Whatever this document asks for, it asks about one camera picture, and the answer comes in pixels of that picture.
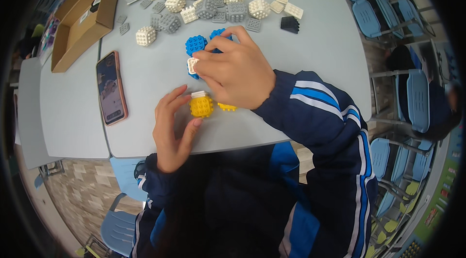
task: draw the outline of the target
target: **left hand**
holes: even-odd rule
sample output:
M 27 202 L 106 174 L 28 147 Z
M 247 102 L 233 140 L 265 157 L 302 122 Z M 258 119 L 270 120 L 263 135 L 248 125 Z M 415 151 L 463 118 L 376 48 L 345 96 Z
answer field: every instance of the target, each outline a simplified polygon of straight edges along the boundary
M 202 124 L 202 118 L 191 120 L 184 129 L 183 137 L 175 139 L 173 129 L 175 112 L 191 99 L 181 96 L 188 86 L 182 85 L 164 96 L 155 108 L 155 127 L 152 136 L 157 146 L 157 168 L 165 173 L 178 170 L 189 157 L 192 141 Z

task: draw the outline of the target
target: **smartphone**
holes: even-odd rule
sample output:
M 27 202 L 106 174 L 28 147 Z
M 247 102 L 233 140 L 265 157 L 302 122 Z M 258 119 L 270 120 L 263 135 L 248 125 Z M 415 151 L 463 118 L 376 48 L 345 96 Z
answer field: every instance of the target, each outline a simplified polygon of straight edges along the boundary
M 105 125 L 110 126 L 128 117 L 120 76 L 118 52 L 111 51 L 96 66 L 99 102 Z

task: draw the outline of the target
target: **hand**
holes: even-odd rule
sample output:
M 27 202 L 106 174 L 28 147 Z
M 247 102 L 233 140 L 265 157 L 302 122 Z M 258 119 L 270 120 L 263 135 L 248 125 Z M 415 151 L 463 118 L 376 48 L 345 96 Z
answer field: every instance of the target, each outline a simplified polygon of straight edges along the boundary
M 175 112 L 191 99 L 190 95 L 180 96 L 187 88 L 186 84 L 175 88 L 164 96 L 155 108 L 152 136 L 157 146 L 157 168 L 165 173 L 175 172 L 186 162 L 192 150 L 194 136 L 202 124 L 202 118 L 191 120 L 184 129 L 183 137 L 175 139 Z
M 236 35 L 239 44 L 225 38 L 231 34 Z M 215 48 L 223 53 L 211 53 Z M 219 103 L 254 110 L 275 87 L 274 71 L 243 26 L 227 28 L 193 57 L 199 59 L 195 72 L 206 81 Z

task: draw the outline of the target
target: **jacket sleeve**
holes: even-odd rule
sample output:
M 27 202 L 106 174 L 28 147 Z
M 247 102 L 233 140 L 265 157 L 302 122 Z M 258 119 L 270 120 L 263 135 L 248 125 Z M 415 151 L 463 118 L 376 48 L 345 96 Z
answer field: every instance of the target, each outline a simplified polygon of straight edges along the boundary
M 367 125 L 349 95 L 315 72 L 275 74 L 275 88 L 254 112 L 314 154 L 303 189 L 319 228 L 310 256 L 362 257 L 377 194 Z
M 163 173 L 157 169 L 157 154 L 146 158 L 146 172 L 138 178 L 138 186 L 147 192 L 144 210 L 136 216 L 133 249 L 130 257 L 141 257 L 144 249 L 151 243 L 151 234 L 165 222 L 163 209 L 173 195 L 178 172 Z

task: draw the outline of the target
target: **fingernail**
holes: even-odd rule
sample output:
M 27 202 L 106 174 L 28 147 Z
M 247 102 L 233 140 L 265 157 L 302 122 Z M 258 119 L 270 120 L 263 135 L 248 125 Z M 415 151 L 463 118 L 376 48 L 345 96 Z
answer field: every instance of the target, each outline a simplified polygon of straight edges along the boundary
M 198 119 L 196 119 L 196 120 L 194 121 L 194 124 L 193 124 L 193 125 L 194 125 L 195 127 L 199 127 L 199 126 L 201 126 L 203 120 L 204 120 L 203 118 L 198 118 Z

